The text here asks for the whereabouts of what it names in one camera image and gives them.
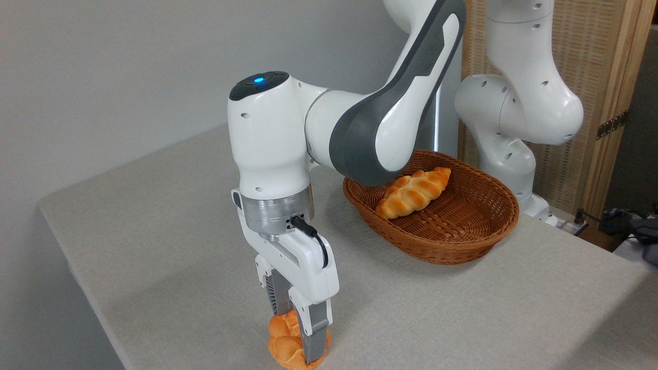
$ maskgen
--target bread roll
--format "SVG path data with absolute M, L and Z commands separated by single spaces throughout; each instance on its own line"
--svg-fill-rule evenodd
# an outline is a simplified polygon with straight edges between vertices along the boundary
M 306 364 L 296 310 L 292 310 L 283 315 L 274 316 L 270 320 L 269 331 L 270 340 L 267 344 L 267 348 L 270 350 L 270 353 L 276 362 L 288 370 L 313 370 L 318 367 L 327 356 L 327 351 L 325 350 L 322 357 L 308 365 Z M 329 328 L 327 328 L 327 348 L 329 348 L 330 343 L 331 334 L 329 333 Z
M 424 209 L 445 190 L 450 173 L 449 168 L 436 167 L 432 171 L 418 170 L 411 176 L 398 178 L 386 190 L 375 212 L 385 219 L 396 219 Z

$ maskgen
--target basket rim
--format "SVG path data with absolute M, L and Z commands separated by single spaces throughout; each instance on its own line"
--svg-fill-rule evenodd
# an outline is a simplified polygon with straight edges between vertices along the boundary
M 350 178 L 345 177 L 345 179 L 343 180 L 343 192 L 346 193 L 346 194 L 349 194 L 349 197 L 347 197 L 349 202 L 352 203 L 354 206 L 356 206 L 355 202 L 358 203 L 359 205 L 361 205 L 361 208 L 363 208 L 371 216 L 376 217 L 377 221 L 386 223 L 388 227 L 392 227 L 392 228 L 396 229 L 396 231 L 401 232 L 402 234 L 404 234 L 405 237 L 416 240 L 416 241 L 420 242 L 421 244 L 432 243 L 432 244 L 442 244 L 442 245 L 446 245 L 446 246 L 459 246 L 459 247 L 462 247 L 462 248 L 465 247 L 465 246 L 477 244 L 477 247 L 475 249 L 480 249 L 481 248 L 480 246 L 482 244 L 494 245 L 494 244 L 498 243 L 500 240 L 504 239 L 504 237 L 508 236 L 514 230 L 514 228 L 516 227 L 516 225 L 519 221 L 519 217 L 520 217 L 519 202 L 518 202 L 517 198 L 512 194 L 512 191 L 506 185 L 504 185 L 500 180 L 498 180 L 497 178 L 491 176 L 490 174 L 488 174 L 488 173 L 486 173 L 486 172 L 484 172 L 480 169 L 477 169 L 477 168 L 469 165 L 468 163 L 460 161 L 460 160 L 458 160 L 454 157 L 451 157 L 449 155 L 446 155 L 444 153 L 440 153 L 440 152 L 437 152 L 437 151 L 430 151 L 430 150 L 426 150 L 426 149 L 416 149 L 416 150 L 414 150 L 414 155 L 416 155 L 417 153 L 419 153 L 421 155 L 431 155 L 431 156 L 435 156 L 435 157 L 443 157 L 443 159 L 446 159 L 446 160 L 448 160 L 452 163 L 455 163 L 459 166 L 462 166 L 462 167 L 466 168 L 466 170 L 468 170 L 468 171 L 475 172 L 475 173 L 477 173 L 478 176 L 483 176 L 487 181 L 493 182 L 494 184 L 500 186 L 503 189 L 503 191 L 501 192 L 501 196 L 504 196 L 508 200 L 511 200 L 510 203 L 511 203 L 512 207 L 514 207 L 514 209 L 512 210 L 513 216 L 510 217 L 509 219 L 507 219 L 505 221 L 505 223 L 503 224 L 503 226 L 501 226 L 500 229 L 498 229 L 497 231 L 491 233 L 490 235 L 479 238 L 477 240 L 460 240 L 460 241 L 450 241 L 450 240 L 448 240 L 448 241 L 443 241 L 443 240 L 432 240 L 432 239 L 427 239 L 427 238 L 417 236 L 416 234 L 413 234 L 409 231 L 406 231 L 403 228 L 393 224 L 389 220 L 383 219 L 373 209 L 366 206 L 365 204 L 362 204 L 362 202 L 360 202 L 359 198 L 357 198 L 350 189 L 350 184 L 354 184 L 355 186 L 362 186 L 362 187 L 365 187 L 365 188 L 379 188 L 378 186 L 374 186 L 374 187 L 364 186 L 364 185 L 361 185 L 361 184 L 355 182 L 354 180 L 352 180 Z

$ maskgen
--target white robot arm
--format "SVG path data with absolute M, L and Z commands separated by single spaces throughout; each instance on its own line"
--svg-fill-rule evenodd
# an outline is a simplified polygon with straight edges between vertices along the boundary
M 580 129 L 583 107 L 551 50 L 553 0 L 489 0 L 487 56 L 503 76 L 462 81 L 455 109 L 480 152 L 480 168 L 512 189 L 525 213 L 551 222 L 532 194 L 535 158 L 521 141 L 561 145 Z
M 405 167 L 418 125 L 457 49 L 462 0 L 384 0 L 409 33 L 384 87 L 368 95 L 320 88 L 272 71 L 235 86 L 228 126 L 240 187 L 232 197 L 275 315 L 297 309 L 307 363 L 324 353 L 338 276 L 314 215 L 313 166 L 369 186 Z

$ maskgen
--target oval basket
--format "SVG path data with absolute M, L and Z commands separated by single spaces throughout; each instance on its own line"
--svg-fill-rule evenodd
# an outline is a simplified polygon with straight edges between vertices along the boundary
M 442 153 L 416 150 L 399 176 L 435 167 L 452 170 L 441 196 L 397 219 L 383 219 L 374 211 L 395 180 L 371 188 L 346 178 L 343 192 L 369 227 L 413 257 L 440 265 L 478 259 L 514 229 L 519 203 L 498 179 Z

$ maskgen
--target black cable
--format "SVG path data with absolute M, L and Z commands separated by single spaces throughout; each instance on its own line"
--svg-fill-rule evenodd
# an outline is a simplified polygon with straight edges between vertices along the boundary
M 578 212 L 580 212 L 580 213 L 582 213 L 583 215 L 589 217 L 590 219 L 592 219 L 592 220 L 594 220 L 594 221 L 600 223 L 601 225 L 606 226 L 606 227 L 609 227 L 609 228 L 612 228 L 612 229 L 614 229 L 614 230 L 619 230 L 619 231 L 624 232 L 624 233 L 626 233 L 626 234 L 633 234 L 633 235 L 636 235 L 636 236 L 641 236 L 641 237 L 643 237 L 643 238 L 649 238 L 649 239 L 651 239 L 651 240 L 652 240 L 652 239 L 655 239 L 655 236 L 654 236 L 654 235 L 644 234 L 643 232 L 639 232 L 638 229 L 644 227 L 644 228 L 650 228 L 650 229 L 652 229 L 652 230 L 657 230 L 656 228 L 653 228 L 653 227 L 650 227 L 650 226 L 640 226 L 640 227 L 634 228 L 634 229 L 632 229 L 632 230 L 628 230 L 627 228 L 623 228 L 623 227 L 619 227 L 619 226 L 615 226 L 615 225 L 612 225 L 612 224 L 606 223 L 605 221 L 603 221 L 603 220 L 601 220 L 601 219 L 598 219 L 597 217 L 594 217 L 594 216 L 592 216 L 591 214 L 585 212 L 584 209 L 579 209 Z
M 315 227 L 307 224 L 306 221 L 304 221 L 304 219 L 299 216 L 291 218 L 290 223 L 292 226 L 298 228 L 299 231 L 310 236 L 311 238 L 315 238 L 318 241 L 320 248 L 322 248 L 322 256 L 324 258 L 324 264 L 322 265 L 322 268 L 327 267 L 327 265 L 329 265 L 329 253 L 327 252 L 327 248 L 322 242 L 322 239 L 318 235 L 318 230 L 315 230 Z

